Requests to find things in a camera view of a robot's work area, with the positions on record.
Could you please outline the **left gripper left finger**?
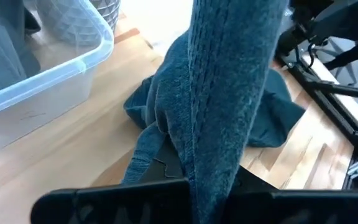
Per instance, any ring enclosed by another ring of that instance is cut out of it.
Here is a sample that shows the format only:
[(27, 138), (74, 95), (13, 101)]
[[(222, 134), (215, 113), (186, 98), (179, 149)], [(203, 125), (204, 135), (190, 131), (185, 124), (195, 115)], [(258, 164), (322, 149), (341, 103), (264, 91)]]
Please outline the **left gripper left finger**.
[(192, 223), (189, 183), (170, 138), (138, 182), (53, 190), (31, 210), (31, 224)]

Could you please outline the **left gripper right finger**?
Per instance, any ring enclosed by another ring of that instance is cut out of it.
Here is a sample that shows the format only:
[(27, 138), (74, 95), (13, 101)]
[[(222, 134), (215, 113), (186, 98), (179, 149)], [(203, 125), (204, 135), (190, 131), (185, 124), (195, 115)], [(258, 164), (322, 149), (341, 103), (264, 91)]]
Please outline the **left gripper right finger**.
[(225, 224), (358, 224), (358, 190), (279, 190), (240, 167)]

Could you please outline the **dark teal knit beanie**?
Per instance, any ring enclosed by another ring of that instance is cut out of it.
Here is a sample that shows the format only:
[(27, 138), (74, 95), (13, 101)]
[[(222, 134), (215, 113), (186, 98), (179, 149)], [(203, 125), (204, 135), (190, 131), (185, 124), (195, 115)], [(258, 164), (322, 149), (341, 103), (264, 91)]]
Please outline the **dark teal knit beanie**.
[(169, 137), (189, 180), (194, 224), (213, 224), (239, 168), (288, 0), (194, 0), (187, 31), (124, 103), (142, 128), (124, 183)]
[[(145, 109), (152, 80), (153, 77), (143, 80), (124, 103), (127, 115), (141, 129), (147, 127)], [(281, 146), (304, 112), (305, 109), (292, 102), (281, 74), (276, 70), (269, 70), (248, 145), (250, 147)]]

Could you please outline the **clear plastic storage bin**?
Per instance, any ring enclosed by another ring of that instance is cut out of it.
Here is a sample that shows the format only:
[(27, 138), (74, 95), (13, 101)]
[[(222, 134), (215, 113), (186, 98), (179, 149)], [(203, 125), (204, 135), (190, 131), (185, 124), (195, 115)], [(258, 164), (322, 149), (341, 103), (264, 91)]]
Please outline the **clear plastic storage bin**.
[(112, 53), (114, 37), (108, 23), (93, 12), (103, 28), (100, 43), (78, 46), (44, 27), (35, 0), (23, 0), (41, 30), (25, 37), (40, 71), (0, 90), (0, 148), (31, 133), (85, 101), (96, 67)]

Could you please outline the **grey geometric plant pot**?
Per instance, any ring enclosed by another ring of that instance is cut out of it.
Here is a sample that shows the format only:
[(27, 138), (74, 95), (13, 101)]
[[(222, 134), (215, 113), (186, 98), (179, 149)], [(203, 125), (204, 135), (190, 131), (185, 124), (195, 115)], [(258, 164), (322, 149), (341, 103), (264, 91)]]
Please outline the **grey geometric plant pot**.
[(121, 0), (35, 0), (44, 27), (57, 38), (78, 46), (100, 43), (104, 29), (93, 9), (114, 30), (120, 3)]

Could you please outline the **black aluminium rig frame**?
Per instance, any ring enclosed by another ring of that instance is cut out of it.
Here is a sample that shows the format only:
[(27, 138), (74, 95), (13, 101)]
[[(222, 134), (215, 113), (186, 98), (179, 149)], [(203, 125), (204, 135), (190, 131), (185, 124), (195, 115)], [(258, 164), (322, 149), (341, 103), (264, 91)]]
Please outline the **black aluminium rig frame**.
[(308, 53), (287, 56), (277, 52), (275, 58), (288, 67), (289, 73), (354, 146), (343, 188), (358, 189), (358, 111), (356, 105), (351, 105), (358, 98), (358, 88), (336, 84), (323, 64)]

